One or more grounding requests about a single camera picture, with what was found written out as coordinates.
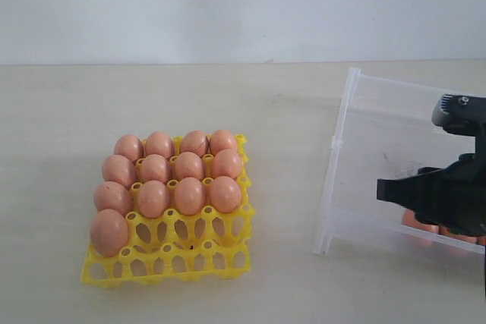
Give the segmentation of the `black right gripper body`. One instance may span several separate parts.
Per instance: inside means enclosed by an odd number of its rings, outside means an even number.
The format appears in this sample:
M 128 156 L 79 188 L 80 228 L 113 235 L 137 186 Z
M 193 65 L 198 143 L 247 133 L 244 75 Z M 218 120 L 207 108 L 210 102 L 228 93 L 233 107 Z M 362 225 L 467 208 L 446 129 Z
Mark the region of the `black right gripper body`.
M 454 234 L 485 235 L 485 160 L 474 153 L 459 156 L 440 172 L 437 185 L 439 222 Z

